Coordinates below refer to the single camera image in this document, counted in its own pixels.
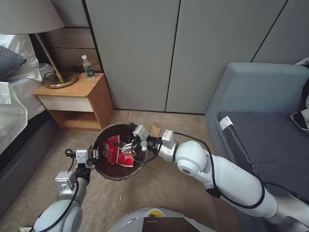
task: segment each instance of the power cord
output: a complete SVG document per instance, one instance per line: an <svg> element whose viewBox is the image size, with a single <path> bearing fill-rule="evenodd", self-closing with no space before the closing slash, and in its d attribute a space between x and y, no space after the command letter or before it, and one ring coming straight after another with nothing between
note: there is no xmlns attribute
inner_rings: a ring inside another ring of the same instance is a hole
<svg viewBox="0 0 309 232"><path fill-rule="evenodd" d="M272 183L272 182L267 182L267 181L263 181L264 184L268 184L268 185L273 185L273 186L276 186L278 188L281 188L281 189L284 189L285 191L289 192L293 197L301 200L302 202L306 203L307 205L309 205L309 200L307 200L306 198L303 198L301 196L299 196L296 192L292 191L292 190L289 190L288 188L286 187L283 187L282 185L279 185L279 184L275 184L275 183Z"/></svg>
<svg viewBox="0 0 309 232"><path fill-rule="evenodd" d="M71 199L71 201L70 201L68 207L65 209L65 211L63 212L63 214L61 214L61 216L57 219L57 221L55 221L55 222L54 222L53 224L51 224L49 227L47 227L46 229L44 229L44 230L42 230L42 231L40 231L40 232L47 232L48 230L50 230L51 228L53 228L55 225L57 225L58 222L61 221L61 219L66 215L66 213L67 213L68 210L70 209L71 205L73 204L73 201L74 201L74 199L75 199L75 197L76 197L76 195L77 195L79 186L80 186L80 184L79 184L78 180L76 180L76 190L75 190L75 193L74 193L74 195L73 195L73 197L72 197L72 199Z"/></svg>
<svg viewBox="0 0 309 232"><path fill-rule="evenodd" d="M70 168L68 169L68 171L71 170L71 168L73 167L73 164L74 164L74 158L72 158L72 163L71 163L71 166L70 166Z"/></svg>
<svg viewBox="0 0 309 232"><path fill-rule="evenodd" d="M254 205L251 205L251 206L246 206L246 205L242 205L240 203L237 203L235 201L233 201L232 199L228 198L223 192L221 192L221 190L217 187L216 185L216 180L215 180L215 170L214 170L214 164L213 164L213 158L212 158L212 153L208 147L208 145L200 140L200 139L197 139L197 138L194 138L190 135L186 135L186 134L183 134L183 133L179 133L179 132L174 132L174 134L178 134L178 135L182 135L182 136L185 136L185 137L188 137L190 139L193 139L193 140L196 140L196 141L199 141L201 142L202 144L205 145L208 153L209 153L209 157L210 157L210 162L211 162L211 175L212 175L212 182L213 182L213 186L214 186L214 189L216 189L225 199L227 199L229 202L231 202L232 204L236 205L236 206L239 206L241 208L246 208L246 209L253 209L253 208L256 208L258 207L264 200L264 197L265 197L265 188L264 188L264 185L263 185L263 182L262 180L257 176L257 175L254 175L261 183L261 186L262 186L262 195L261 195L261 198L259 199L259 201L257 203L255 203Z"/></svg>
<svg viewBox="0 0 309 232"><path fill-rule="evenodd" d="M76 72L76 71L72 71L72 70L66 70L67 72L72 72L72 73L76 73L76 74L81 74L81 72ZM49 74L49 73L56 73L55 71L53 71L53 72L47 72L47 73L45 73L45 75L44 75L44 79L47 79L47 80L50 80L50 81L52 81L52 79L49 79L49 78L47 78L46 77L46 75L47 74Z"/></svg>
<svg viewBox="0 0 309 232"><path fill-rule="evenodd" d="M71 166L70 168L68 169L68 171L71 170L71 168L73 167L73 164L74 164L74 157L76 155L75 152L73 152L71 149L66 149L64 154L67 156L67 157L71 157L72 158L72 163L71 163Z"/></svg>
<svg viewBox="0 0 309 232"><path fill-rule="evenodd" d="M159 153L159 151L160 151L160 149L161 149L161 146L162 146L162 144L160 144L160 146L159 146L157 152L154 153L154 156L153 156L152 158L150 158L150 159L148 159L148 160L145 160L145 161L138 161L138 160L135 159L135 157L134 157L134 155L133 155L133 146L134 146L135 144L136 144L136 137L134 138L134 140L133 140L133 142L132 142L132 146L131 146L131 156L132 156L133 160L134 160L136 163L141 163L141 164L143 164L143 163L148 163L148 162L152 161L154 158L156 158L156 157L158 156L158 153Z"/></svg>

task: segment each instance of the water bottle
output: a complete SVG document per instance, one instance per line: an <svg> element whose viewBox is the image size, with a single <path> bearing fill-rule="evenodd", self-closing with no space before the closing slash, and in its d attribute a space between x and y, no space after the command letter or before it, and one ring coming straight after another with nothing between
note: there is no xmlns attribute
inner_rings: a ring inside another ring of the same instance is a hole
<svg viewBox="0 0 309 232"><path fill-rule="evenodd" d="M94 71L90 61L86 55L81 56L83 58L83 67L89 80L95 79Z"/></svg>

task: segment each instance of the table lamp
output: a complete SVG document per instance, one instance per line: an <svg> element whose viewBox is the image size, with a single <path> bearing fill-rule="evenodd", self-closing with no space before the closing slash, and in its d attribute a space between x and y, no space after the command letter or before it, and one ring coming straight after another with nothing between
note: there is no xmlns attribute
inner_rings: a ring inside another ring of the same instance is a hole
<svg viewBox="0 0 309 232"><path fill-rule="evenodd" d="M48 88L62 88L75 83L74 72L59 72L38 33L64 26L50 0L0 0L0 34L35 34L55 73L44 80Z"/></svg>

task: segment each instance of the bed frame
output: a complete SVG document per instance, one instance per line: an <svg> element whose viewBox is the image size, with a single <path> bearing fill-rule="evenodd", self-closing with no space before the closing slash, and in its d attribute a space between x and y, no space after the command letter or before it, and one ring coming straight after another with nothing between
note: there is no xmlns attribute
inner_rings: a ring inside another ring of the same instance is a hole
<svg viewBox="0 0 309 232"><path fill-rule="evenodd" d="M46 62L37 49L38 41L31 37L37 59ZM0 217L23 190L51 147L59 126L47 111L28 121L26 128L0 155Z"/></svg>

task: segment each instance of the beige carpet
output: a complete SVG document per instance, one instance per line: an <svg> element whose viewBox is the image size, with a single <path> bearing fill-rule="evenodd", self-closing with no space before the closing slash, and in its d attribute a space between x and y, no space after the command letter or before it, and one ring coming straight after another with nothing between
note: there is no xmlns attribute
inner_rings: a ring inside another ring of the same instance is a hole
<svg viewBox="0 0 309 232"><path fill-rule="evenodd" d="M161 127L161 132L165 129L183 132L204 140L213 151L203 116L115 111L111 123L121 121L142 123L149 131L155 123ZM64 155L65 149L87 148L96 134L68 130L58 133L37 171L0 219L0 231L16 232L20 226L34 224L37 216L56 200L58 190L54 178L71 163ZM179 142L187 140L181 136L176 139ZM239 231L235 211L230 205L211 197L199 181L182 174L176 165L161 158L154 159L138 174L120 182L104 179L92 171L79 231L108 231L124 214L144 207L172 209L216 231Z"/></svg>

